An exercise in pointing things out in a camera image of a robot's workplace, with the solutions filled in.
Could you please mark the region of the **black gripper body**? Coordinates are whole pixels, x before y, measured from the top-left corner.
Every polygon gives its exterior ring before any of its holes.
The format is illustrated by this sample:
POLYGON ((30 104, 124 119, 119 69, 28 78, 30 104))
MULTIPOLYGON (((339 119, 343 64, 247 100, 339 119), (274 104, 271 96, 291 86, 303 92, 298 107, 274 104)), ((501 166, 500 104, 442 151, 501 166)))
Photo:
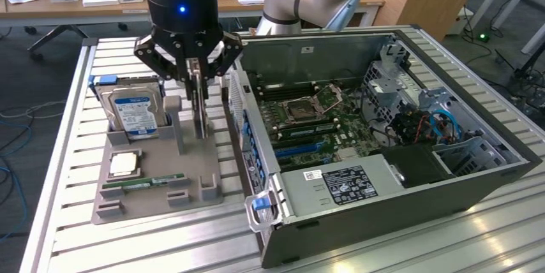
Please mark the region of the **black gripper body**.
POLYGON ((177 59, 209 60, 223 30, 218 0, 147 0, 154 31, 142 44, 142 55, 152 55, 155 46, 177 59))

